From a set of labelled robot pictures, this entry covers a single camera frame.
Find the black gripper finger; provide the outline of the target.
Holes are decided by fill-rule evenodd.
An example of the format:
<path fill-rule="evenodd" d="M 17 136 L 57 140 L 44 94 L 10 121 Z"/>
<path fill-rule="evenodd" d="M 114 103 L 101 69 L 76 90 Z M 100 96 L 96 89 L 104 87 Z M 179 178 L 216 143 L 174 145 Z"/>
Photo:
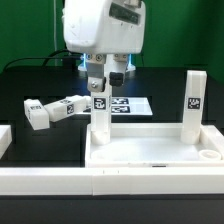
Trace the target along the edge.
<path fill-rule="evenodd" d="M 103 54 L 87 54 L 86 68 L 88 76 L 87 88 L 90 92 L 103 92 L 106 78 L 104 76 L 104 65 L 106 56 Z"/>
<path fill-rule="evenodd" d="M 109 73 L 111 86 L 120 87 L 124 84 L 125 73 L 128 64 L 127 54 L 114 54 L 112 57 L 112 68 Z"/>

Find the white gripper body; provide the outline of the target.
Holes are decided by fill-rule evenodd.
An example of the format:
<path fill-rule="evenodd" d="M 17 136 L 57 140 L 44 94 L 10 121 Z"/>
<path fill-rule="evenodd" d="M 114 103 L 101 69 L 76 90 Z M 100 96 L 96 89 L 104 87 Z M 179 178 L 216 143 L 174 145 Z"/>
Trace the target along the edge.
<path fill-rule="evenodd" d="M 142 0 L 65 0 L 67 49 L 86 54 L 138 54 L 146 21 Z"/>

